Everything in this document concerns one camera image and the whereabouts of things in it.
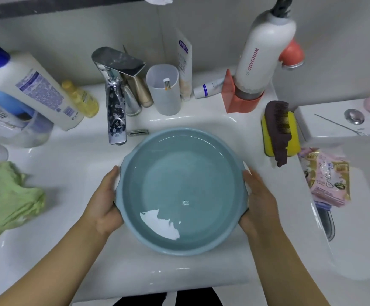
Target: hand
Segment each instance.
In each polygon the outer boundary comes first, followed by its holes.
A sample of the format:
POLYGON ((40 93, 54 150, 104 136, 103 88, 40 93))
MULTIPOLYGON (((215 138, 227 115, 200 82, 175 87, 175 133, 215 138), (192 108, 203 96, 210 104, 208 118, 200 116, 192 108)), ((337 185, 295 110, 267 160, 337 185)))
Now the hand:
POLYGON ((267 189, 260 175, 252 168, 243 172, 243 179, 251 189, 248 209, 239 225, 249 237, 259 237, 282 230, 277 201, 267 189))
POLYGON ((114 205, 114 183, 119 174, 120 169, 115 166, 104 176, 81 217, 81 220, 94 224, 101 234, 110 235, 124 223, 120 211, 114 205))

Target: yellow sponge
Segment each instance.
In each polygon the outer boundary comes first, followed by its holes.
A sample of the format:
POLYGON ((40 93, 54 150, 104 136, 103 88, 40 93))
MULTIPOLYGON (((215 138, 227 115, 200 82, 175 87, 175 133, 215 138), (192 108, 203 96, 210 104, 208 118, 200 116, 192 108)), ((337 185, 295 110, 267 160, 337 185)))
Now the yellow sponge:
MULTIPOLYGON (((291 140, 288 142, 287 155, 289 157, 295 156, 301 151, 300 141, 298 139, 297 123, 293 112, 288 112, 288 122, 291 129, 291 140)), ((263 139, 264 139, 264 153, 269 157, 274 157, 273 146, 271 145, 271 139, 269 136, 269 131, 267 130, 266 119, 262 118, 262 128, 263 128, 263 139)))

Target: green cloth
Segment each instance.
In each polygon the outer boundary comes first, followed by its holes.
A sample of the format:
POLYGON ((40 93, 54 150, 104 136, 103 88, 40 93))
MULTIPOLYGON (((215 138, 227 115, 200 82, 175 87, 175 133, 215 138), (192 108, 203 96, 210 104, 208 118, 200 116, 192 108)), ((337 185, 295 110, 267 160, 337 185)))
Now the green cloth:
POLYGON ((24 188, 25 175, 12 162, 0 163, 0 235, 38 215, 45 205, 45 192, 24 188))

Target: white cloth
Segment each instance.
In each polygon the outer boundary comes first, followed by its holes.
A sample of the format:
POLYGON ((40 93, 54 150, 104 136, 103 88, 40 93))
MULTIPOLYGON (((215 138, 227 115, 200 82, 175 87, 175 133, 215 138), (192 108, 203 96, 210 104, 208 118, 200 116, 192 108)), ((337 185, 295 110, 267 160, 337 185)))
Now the white cloth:
POLYGON ((166 5, 172 3, 173 0, 145 0, 145 1, 154 5, 166 5))

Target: white cup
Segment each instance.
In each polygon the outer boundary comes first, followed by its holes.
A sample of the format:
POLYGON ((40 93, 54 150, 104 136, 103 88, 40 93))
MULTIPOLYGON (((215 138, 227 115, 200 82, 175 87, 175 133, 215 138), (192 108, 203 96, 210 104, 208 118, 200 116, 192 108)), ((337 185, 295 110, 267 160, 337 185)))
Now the white cup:
POLYGON ((175 66, 157 64, 150 67, 146 81, 158 113, 167 116, 179 113, 181 110, 181 95, 179 91, 179 73, 175 66), (169 78, 171 89, 165 90, 165 78, 169 78))

